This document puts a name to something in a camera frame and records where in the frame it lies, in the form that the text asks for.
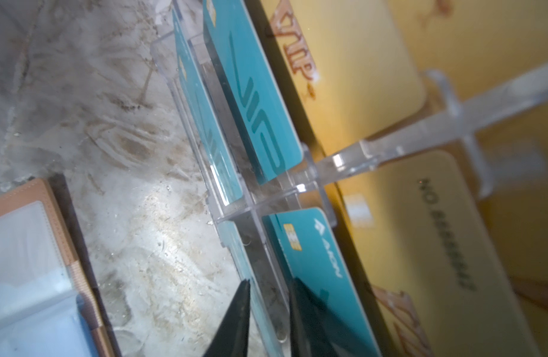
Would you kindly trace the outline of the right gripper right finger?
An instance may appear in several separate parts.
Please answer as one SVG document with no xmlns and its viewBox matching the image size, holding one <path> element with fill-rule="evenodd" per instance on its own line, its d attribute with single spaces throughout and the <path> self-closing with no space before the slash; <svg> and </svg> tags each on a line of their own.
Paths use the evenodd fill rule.
<svg viewBox="0 0 548 357">
<path fill-rule="evenodd" d="M 310 301 L 307 287 L 294 278 L 289 294 L 292 356 L 338 356 Z"/>
</svg>

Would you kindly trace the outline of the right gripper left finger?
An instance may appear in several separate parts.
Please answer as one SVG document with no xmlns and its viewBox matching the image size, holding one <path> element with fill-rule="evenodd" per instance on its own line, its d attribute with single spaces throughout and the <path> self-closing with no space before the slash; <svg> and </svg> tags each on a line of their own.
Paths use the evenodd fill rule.
<svg viewBox="0 0 548 357">
<path fill-rule="evenodd" d="M 241 281 L 223 320 L 207 351 L 208 356 L 247 357 L 249 343 L 249 323 L 251 315 L 251 284 Z"/>
</svg>

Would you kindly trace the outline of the pink leather card holder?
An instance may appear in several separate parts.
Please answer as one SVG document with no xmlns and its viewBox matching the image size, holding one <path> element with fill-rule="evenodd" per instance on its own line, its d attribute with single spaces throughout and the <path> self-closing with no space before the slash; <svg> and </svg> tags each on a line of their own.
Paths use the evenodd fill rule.
<svg viewBox="0 0 548 357">
<path fill-rule="evenodd" d="M 48 181 L 0 196 L 0 356 L 113 356 Z"/>
</svg>

